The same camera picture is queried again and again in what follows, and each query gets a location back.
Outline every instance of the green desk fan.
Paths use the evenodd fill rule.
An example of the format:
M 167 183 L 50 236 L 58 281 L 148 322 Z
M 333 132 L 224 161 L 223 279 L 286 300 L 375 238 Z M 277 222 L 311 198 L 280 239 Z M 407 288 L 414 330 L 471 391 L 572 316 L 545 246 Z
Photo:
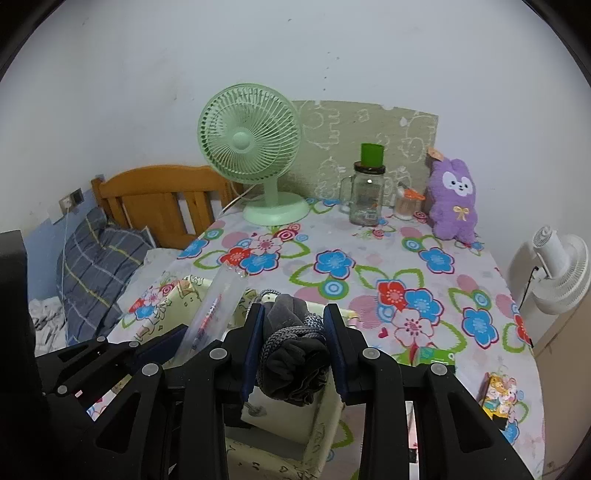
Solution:
M 244 207 L 245 220 L 285 225 L 308 214 L 302 197 L 277 190 L 277 177 L 295 160 L 301 138 L 296 109 L 279 92 L 254 83 L 222 90 L 203 109 L 197 136 L 203 155 L 220 175 L 263 184 L 264 194 Z

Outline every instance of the fan base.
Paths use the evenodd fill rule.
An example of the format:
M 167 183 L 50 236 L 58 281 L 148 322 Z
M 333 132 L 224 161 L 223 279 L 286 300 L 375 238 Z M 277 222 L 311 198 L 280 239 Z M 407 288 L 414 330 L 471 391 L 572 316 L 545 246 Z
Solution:
M 279 201 L 273 207 L 267 206 L 265 196 L 260 195 L 244 207 L 244 219 L 255 225 L 286 225 L 301 220 L 310 211 L 310 205 L 295 193 L 278 192 Z

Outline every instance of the green cap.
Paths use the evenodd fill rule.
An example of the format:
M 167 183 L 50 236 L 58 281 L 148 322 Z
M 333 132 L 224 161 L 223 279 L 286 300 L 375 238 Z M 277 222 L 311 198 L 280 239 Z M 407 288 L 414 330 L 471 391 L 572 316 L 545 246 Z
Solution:
M 361 144 L 361 166 L 379 168 L 384 165 L 384 146 L 375 143 Z

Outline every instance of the yellow bow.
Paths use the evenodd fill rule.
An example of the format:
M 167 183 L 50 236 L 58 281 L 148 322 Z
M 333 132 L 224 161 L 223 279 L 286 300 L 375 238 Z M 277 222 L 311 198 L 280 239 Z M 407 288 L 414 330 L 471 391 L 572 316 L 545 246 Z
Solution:
M 453 208 L 453 211 L 457 213 L 456 220 L 464 220 L 464 221 L 466 221 L 466 215 L 468 215 L 468 213 L 470 213 L 470 209 L 458 207 L 458 205 L 456 205 Z

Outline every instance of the power cord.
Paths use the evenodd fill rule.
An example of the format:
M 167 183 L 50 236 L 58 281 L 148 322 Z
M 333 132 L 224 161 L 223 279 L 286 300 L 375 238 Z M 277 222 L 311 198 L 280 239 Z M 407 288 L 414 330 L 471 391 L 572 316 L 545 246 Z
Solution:
M 68 239 L 68 217 L 70 207 L 66 208 L 66 227 L 64 228 L 64 248 L 61 250 L 61 301 L 64 301 L 64 265 L 66 264 L 66 241 Z
M 242 194 L 238 195 L 238 197 L 236 197 L 235 199 L 233 199 L 230 203 L 228 203 L 223 209 L 222 211 L 219 213 L 219 215 L 217 216 L 216 220 L 219 220 L 223 214 L 226 212 L 226 210 L 228 210 L 232 205 L 234 205 L 238 200 L 240 200 L 241 198 L 243 198 L 248 192 L 250 192 L 254 187 L 256 187 L 255 185 L 252 185 L 248 190 L 246 190 L 245 192 L 243 192 Z M 234 193 L 238 194 L 238 192 L 236 192 L 236 189 L 234 188 L 234 185 L 232 184 L 232 190 L 234 190 Z
M 523 298 L 521 299 L 521 303 L 519 304 L 520 310 L 521 310 L 521 307 L 523 306 L 525 298 L 527 297 L 527 292 L 530 289 L 531 281 L 534 279 L 534 273 L 536 273 L 539 269 L 540 269 L 539 267 L 534 267 L 531 269 L 530 279 L 527 281 L 527 285 L 525 286 L 525 291 L 523 292 Z

